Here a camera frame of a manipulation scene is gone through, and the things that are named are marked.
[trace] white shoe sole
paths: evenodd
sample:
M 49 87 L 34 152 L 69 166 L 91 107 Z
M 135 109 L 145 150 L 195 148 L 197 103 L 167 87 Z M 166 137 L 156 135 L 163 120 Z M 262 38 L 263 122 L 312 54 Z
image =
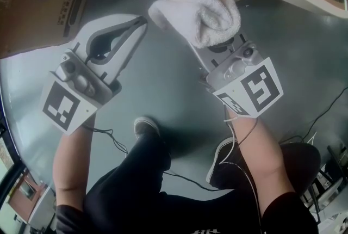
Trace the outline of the white shoe sole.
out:
M 134 121 L 134 135 L 135 135 L 136 139 L 138 139 L 138 137 L 136 136 L 136 133 L 135 133 L 135 126 L 139 122 L 145 122 L 145 123 L 149 124 L 150 126 L 152 126 L 156 130 L 156 132 L 160 136 L 159 128 L 158 128 L 157 124 L 152 119 L 150 119 L 149 117 L 144 117 L 143 116 L 143 117 L 136 118 L 135 121 Z
M 219 152 L 220 152 L 221 148 L 222 148 L 224 145 L 226 145 L 226 144 L 228 144 L 228 143 L 231 143 L 231 142 L 233 142 L 233 137 L 228 137 L 228 138 L 226 138 L 223 142 L 221 142 L 221 143 L 219 144 L 219 146 L 216 148 L 213 165 L 212 165 L 212 167 L 210 167 L 210 169 L 209 169 L 209 171 L 208 171 L 208 174 L 207 174 L 207 177 L 206 177 L 206 181 L 207 181 L 208 183 L 210 183 L 210 179 L 211 179 L 212 174 L 213 174 L 213 172 L 214 172 L 214 167 L 215 167 L 216 161 L 217 161 L 217 159 L 218 159 L 218 155 L 219 155 Z

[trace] black pants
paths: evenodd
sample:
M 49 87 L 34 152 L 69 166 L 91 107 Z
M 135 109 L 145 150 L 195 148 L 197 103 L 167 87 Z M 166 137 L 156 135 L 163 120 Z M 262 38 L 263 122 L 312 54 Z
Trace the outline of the black pants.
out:
M 315 147 L 303 143 L 287 144 L 282 151 L 288 176 L 295 190 L 303 193 L 318 173 L 320 155 Z M 155 222 L 157 231 L 168 233 L 168 223 L 173 232 L 176 225 L 196 223 L 204 229 L 205 221 L 231 219 L 233 213 L 250 212 L 250 206 L 255 206 L 250 186 L 208 201 L 160 192 L 163 172 L 170 165 L 169 151 L 161 138 L 143 135 L 120 166 L 101 177 L 88 192 L 84 211 L 92 224 L 103 232 L 131 233 L 150 230 Z

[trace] person's left arm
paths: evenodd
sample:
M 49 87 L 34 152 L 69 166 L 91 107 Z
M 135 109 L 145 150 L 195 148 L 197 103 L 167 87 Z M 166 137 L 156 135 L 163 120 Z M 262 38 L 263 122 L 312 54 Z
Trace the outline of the person's left arm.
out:
M 85 125 L 93 127 L 95 115 Z M 63 134 L 53 162 L 57 206 L 83 210 L 86 195 L 93 132 L 81 126 L 71 135 Z

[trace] person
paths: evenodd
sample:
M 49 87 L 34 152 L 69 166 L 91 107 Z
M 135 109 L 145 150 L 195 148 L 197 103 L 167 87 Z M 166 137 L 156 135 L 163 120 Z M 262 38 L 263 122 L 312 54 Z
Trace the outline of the person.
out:
M 53 165 L 57 233 L 318 233 L 299 197 L 318 173 L 318 151 L 304 143 L 281 148 L 260 119 L 232 124 L 240 146 L 233 138 L 218 146 L 207 180 L 233 190 L 207 201 L 160 192 L 171 151 L 149 118 L 136 119 L 134 147 L 87 195 L 92 132 L 63 135 Z

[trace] white cloth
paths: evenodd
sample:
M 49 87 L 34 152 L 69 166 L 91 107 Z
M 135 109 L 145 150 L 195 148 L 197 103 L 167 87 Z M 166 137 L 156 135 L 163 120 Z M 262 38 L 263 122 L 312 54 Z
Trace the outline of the white cloth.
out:
M 225 42 L 240 28 L 234 0 L 158 0 L 148 14 L 158 27 L 171 24 L 197 48 Z

